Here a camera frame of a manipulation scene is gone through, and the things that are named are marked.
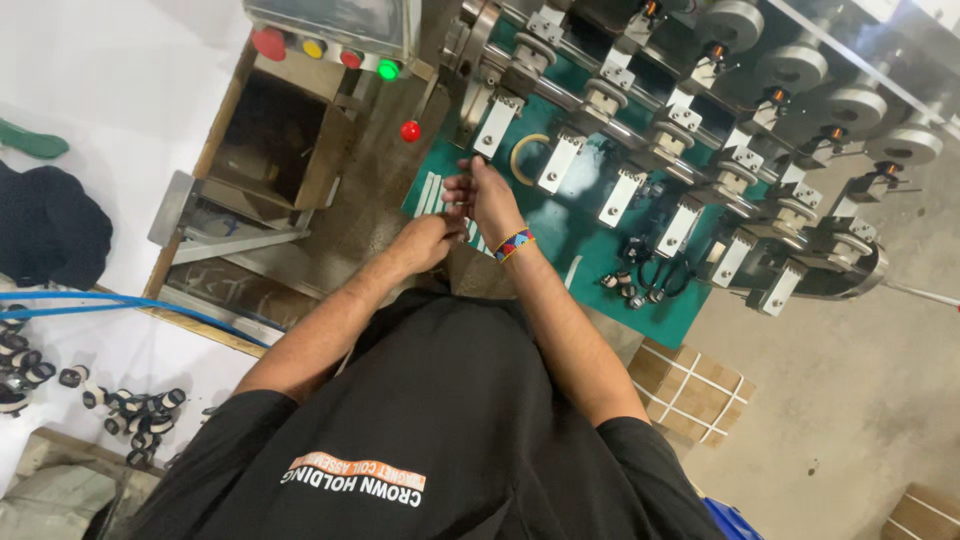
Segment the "colorful bracelet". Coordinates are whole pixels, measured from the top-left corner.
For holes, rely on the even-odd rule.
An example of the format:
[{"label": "colorful bracelet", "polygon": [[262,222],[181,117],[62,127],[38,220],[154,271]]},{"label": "colorful bracelet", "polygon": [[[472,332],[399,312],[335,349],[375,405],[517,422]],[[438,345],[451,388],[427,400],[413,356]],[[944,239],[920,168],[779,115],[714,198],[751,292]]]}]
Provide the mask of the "colorful bracelet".
[{"label": "colorful bracelet", "polygon": [[493,252],[493,255],[496,257],[496,261],[503,264],[504,260],[520,249],[520,246],[531,241],[536,240],[532,234],[530,234],[530,229],[524,227],[516,233],[507,236],[507,239],[500,242],[499,247],[496,248],[496,251]]}]

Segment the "green indicator light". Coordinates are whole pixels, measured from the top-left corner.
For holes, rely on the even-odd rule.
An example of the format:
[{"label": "green indicator light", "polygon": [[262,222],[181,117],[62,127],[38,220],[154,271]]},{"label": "green indicator light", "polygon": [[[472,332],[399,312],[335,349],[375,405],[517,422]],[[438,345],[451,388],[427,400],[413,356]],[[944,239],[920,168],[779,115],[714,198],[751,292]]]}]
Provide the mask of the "green indicator light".
[{"label": "green indicator light", "polygon": [[376,72],[383,77],[384,81],[392,81],[400,74],[400,68],[396,65],[395,61],[381,59],[380,63],[376,66]]}]

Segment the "red button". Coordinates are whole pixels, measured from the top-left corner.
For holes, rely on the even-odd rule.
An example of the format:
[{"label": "red button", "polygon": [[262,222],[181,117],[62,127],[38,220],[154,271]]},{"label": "red button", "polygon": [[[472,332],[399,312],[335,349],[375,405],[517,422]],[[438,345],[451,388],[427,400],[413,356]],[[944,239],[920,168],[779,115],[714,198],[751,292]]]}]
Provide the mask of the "red button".
[{"label": "red button", "polygon": [[354,53],[353,51],[344,51],[340,53],[340,61],[344,63],[346,67],[350,69],[359,69],[360,68],[360,56]]},{"label": "red button", "polygon": [[272,61],[287,58],[287,44],[283,33],[276,28],[253,31],[253,46],[261,55]]},{"label": "red button", "polygon": [[420,124],[407,120],[400,126],[400,138],[407,142],[416,142],[420,138]]}]

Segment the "blue hose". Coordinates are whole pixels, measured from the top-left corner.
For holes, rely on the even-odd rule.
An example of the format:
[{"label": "blue hose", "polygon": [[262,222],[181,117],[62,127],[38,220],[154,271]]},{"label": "blue hose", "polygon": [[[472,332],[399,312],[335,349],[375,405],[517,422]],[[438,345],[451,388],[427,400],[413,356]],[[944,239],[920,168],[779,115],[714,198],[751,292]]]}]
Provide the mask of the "blue hose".
[{"label": "blue hose", "polygon": [[259,345],[264,349],[269,349],[270,346],[266,343],[256,339],[255,337],[237,330],[236,328],[228,325],[223,321],[219,321],[204,315],[193,309],[188,309],[186,307],[177,306],[174,304],[168,304],[166,302],[161,302],[159,300],[150,300],[148,298],[140,298],[137,296],[125,296],[122,294],[110,294],[104,292],[74,292],[74,291],[38,291],[38,292],[0,292],[0,302],[6,302],[9,300],[42,300],[47,298],[74,298],[74,299],[88,299],[88,300],[113,300],[116,302],[122,302],[124,304],[117,304],[115,306],[79,306],[79,307],[54,307],[48,309],[21,309],[18,311],[12,312],[8,315],[10,318],[17,319],[27,319],[32,317],[43,317],[47,315],[62,315],[66,313],[86,313],[90,311],[106,311],[108,309],[123,309],[130,307],[162,307],[164,309],[170,309],[171,311],[176,311],[177,313],[182,313],[184,315],[189,315],[195,319],[204,321],[205,323],[214,326],[222,331],[225,331],[231,335],[235,335],[242,339],[250,341],[254,345]]}]

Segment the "person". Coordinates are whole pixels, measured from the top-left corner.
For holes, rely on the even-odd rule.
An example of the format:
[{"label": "person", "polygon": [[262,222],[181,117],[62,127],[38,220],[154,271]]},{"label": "person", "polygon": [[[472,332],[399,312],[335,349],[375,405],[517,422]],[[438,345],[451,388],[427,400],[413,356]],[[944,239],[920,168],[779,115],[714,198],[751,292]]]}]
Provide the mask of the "person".
[{"label": "person", "polygon": [[502,261],[519,305],[408,289],[377,311],[464,218],[491,246],[526,227],[492,167],[459,165],[449,213],[410,222],[256,362],[131,537],[722,537],[535,240]]}]

